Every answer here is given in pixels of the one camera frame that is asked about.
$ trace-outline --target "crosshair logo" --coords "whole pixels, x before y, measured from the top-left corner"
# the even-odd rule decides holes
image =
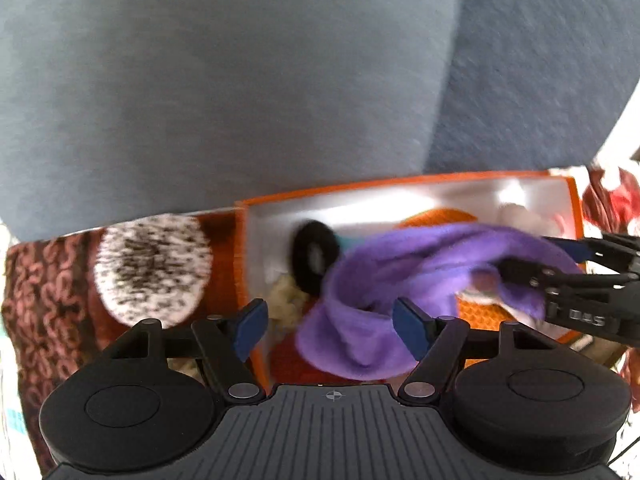
[[[341,398],[343,398],[344,395],[340,392],[337,392],[336,390],[332,390],[328,394],[326,394],[325,397],[332,402],[335,402],[336,400],[340,400]]]

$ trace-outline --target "gray couch cushion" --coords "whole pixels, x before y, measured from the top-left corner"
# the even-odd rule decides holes
[[[459,0],[0,0],[23,239],[420,173]]]
[[[638,83],[635,9],[640,0],[463,0],[427,170],[588,164]]]

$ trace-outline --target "purple cloth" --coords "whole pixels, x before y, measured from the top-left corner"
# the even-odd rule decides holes
[[[368,238],[332,266],[322,297],[296,334],[300,355],[320,370],[356,380],[386,379],[415,367],[391,321],[394,301],[412,300],[433,317],[456,316],[455,294],[472,273],[499,274],[492,262],[512,256],[578,273],[552,243],[509,227],[455,223],[395,230]],[[544,318],[543,295],[501,283],[504,303]]]

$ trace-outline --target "speckled white object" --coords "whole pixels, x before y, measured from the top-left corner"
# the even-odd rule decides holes
[[[212,254],[197,219],[165,214],[107,228],[94,266],[107,311],[133,326],[155,317],[163,328],[187,319],[209,281]]]

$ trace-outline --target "black rubber ring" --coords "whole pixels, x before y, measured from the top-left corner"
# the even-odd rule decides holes
[[[320,249],[323,268],[321,274],[314,270],[309,259],[312,246]],[[298,288],[316,298],[319,297],[322,279],[338,256],[340,244],[329,226],[316,220],[304,224],[293,237],[290,254],[291,273]]]

